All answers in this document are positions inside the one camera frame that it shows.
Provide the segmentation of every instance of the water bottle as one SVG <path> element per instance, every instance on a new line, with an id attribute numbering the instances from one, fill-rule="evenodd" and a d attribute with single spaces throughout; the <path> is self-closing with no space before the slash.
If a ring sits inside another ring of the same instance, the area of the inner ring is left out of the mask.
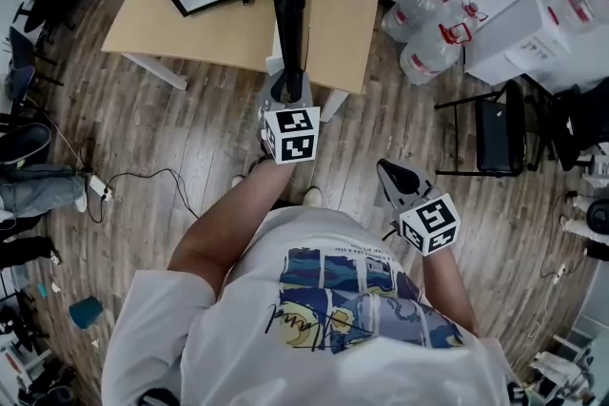
<path id="1" fill-rule="evenodd" d="M 541 0 L 550 17 L 567 36 L 609 24 L 609 0 Z"/>
<path id="2" fill-rule="evenodd" d="M 407 43 L 426 23 L 443 18 L 448 0 L 398 0 L 381 22 L 381 28 L 399 43 Z"/>
<path id="3" fill-rule="evenodd" d="M 427 83 L 452 67 L 459 59 L 462 44 L 471 39 L 465 23 L 452 28 L 429 23 L 403 49 L 400 66 L 413 85 Z"/>
<path id="4" fill-rule="evenodd" d="M 449 17 L 447 24 L 456 26 L 465 23 L 473 36 L 480 24 L 488 19 L 488 15 L 480 12 L 478 4 L 472 0 L 451 0 L 448 2 Z"/>

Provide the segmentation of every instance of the desk leg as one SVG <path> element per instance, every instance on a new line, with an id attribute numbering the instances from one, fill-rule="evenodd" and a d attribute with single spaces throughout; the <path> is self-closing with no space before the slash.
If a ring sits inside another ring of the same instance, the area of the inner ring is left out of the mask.
<path id="1" fill-rule="evenodd" d="M 173 71 L 163 65 L 163 63 L 155 60 L 151 56 L 147 56 L 146 54 L 135 54 L 132 52 L 124 52 L 123 56 L 179 90 L 187 89 L 187 82 L 184 78 L 176 75 Z"/>
<path id="2" fill-rule="evenodd" d="M 322 115 L 320 120 L 322 122 L 330 122 L 332 116 L 341 107 L 341 104 L 346 100 L 348 93 L 341 90 L 332 90 L 330 96 L 327 97 L 324 106 L 322 107 Z"/>

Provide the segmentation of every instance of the white sneaker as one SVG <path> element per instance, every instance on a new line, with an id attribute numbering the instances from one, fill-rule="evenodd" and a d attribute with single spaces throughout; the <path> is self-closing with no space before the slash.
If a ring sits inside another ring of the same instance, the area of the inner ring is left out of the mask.
<path id="1" fill-rule="evenodd" d="M 315 186 L 311 186 L 304 194 L 303 206 L 324 206 L 324 195 L 322 195 L 322 190 Z"/>
<path id="2" fill-rule="evenodd" d="M 85 186 L 83 186 L 83 194 L 74 201 L 74 205 L 80 213 L 85 213 L 87 211 L 87 182 L 85 182 Z"/>
<path id="3" fill-rule="evenodd" d="M 232 181 L 230 182 L 230 189 L 234 188 L 237 184 L 239 184 L 240 182 L 242 182 L 245 179 L 245 177 L 239 175 L 239 176 L 235 176 Z"/>

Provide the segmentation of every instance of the blue object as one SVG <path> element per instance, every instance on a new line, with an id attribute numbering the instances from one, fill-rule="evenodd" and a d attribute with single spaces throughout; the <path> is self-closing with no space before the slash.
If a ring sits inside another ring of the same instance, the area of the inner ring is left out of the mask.
<path id="1" fill-rule="evenodd" d="M 104 310 L 102 303 L 93 296 L 72 304 L 69 309 L 69 317 L 81 330 L 87 330 L 97 320 Z"/>
<path id="2" fill-rule="evenodd" d="M 43 298 L 47 297 L 47 288 L 45 287 L 45 285 L 42 282 L 38 283 L 38 292 L 40 293 L 40 296 Z"/>

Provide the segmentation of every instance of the wooden desk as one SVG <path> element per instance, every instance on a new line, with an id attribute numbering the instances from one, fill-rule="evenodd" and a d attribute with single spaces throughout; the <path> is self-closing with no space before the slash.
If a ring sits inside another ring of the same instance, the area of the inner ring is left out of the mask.
<path id="1" fill-rule="evenodd" d="M 332 88 L 322 111 L 327 122 L 349 93 L 362 92 L 378 0 L 309 0 L 306 71 Z M 266 71 L 272 53 L 272 0 L 228 2 L 183 17 L 170 0 L 125 0 L 102 47 L 120 52 L 179 89 L 187 81 L 153 56 L 168 56 Z"/>

